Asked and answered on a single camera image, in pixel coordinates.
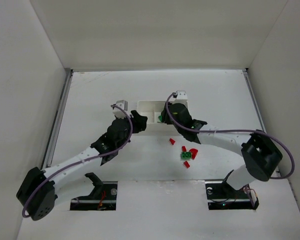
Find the red slope lego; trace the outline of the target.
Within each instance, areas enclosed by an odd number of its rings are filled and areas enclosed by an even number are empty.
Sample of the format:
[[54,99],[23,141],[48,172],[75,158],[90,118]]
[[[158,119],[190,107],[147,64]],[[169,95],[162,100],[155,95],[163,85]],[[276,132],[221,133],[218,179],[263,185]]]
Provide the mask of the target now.
[[175,141],[174,139],[172,139],[172,138],[169,139],[169,142],[170,142],[170,144],[171,144],[172,146],[176,143],[176,141]]

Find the red curved lego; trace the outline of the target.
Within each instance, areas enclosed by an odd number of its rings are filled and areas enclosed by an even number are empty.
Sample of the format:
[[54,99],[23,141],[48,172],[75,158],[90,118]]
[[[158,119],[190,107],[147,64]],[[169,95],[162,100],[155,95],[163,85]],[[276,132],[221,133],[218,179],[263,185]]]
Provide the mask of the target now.
[[191,148],[189,152],[191,153],[191,159],[194,160],[199,151],[196,148]]

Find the green two-stud lego brick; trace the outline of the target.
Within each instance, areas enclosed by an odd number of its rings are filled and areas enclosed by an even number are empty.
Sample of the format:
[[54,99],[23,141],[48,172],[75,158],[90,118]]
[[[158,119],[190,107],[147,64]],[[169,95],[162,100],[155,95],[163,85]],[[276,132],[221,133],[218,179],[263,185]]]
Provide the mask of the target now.
[[181,159],[183,160],[189,160],[192,158],[192,153],[189,151],[183,151],[180,155]]

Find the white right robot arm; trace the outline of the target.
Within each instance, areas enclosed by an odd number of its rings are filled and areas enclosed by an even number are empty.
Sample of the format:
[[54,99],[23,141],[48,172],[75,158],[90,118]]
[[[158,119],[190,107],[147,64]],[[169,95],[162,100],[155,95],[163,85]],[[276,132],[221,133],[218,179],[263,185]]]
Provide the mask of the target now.
[[161,112],[163,123],[173,125],[187,141],[201,145],[211,145],[241,156],[244,165],[232,170],[223,184],[239,190],[255,180],[267,182],[283,158],[273,141],[257,133],[221,133],[218,128],[205,121],[193,119],[182,103],[168,103]]

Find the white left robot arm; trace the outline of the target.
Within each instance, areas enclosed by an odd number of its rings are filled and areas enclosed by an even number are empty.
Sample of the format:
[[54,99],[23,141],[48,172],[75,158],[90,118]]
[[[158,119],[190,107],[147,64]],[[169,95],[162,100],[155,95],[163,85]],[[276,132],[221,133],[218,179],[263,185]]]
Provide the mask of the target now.
[[101,167],[115,158],[130,141],[132,134],[147,128],[148,118],[136,110],[127,114],[121,108],[123,118],[116,118],[88,148],[59,165],[30,169],[23,179],[16,198],[23,206],[23,218],[38,221],[44,218],[61,199],[58,192],[66,184],[92,173],[93,166]]

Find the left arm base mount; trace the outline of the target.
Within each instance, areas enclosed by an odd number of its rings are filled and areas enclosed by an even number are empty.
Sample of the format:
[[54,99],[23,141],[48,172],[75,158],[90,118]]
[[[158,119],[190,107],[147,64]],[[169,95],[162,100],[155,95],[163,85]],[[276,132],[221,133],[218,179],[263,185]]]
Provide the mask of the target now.
[[117,207],[118,182],[102,181],[94,173],[86,173],[93,188],[88,195],[75,197],[70,202],[70,211],[115,211]]

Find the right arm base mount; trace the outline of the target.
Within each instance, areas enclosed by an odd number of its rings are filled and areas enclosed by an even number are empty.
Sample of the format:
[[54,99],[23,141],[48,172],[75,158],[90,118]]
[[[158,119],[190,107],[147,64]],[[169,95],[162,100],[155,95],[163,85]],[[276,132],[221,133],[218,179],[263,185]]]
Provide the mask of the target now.
[[212,179],[205,181],[205,192],[209,210],[253,210],[259,205],[256,191],[249,184],[239,190],[232,188],[224,179]]

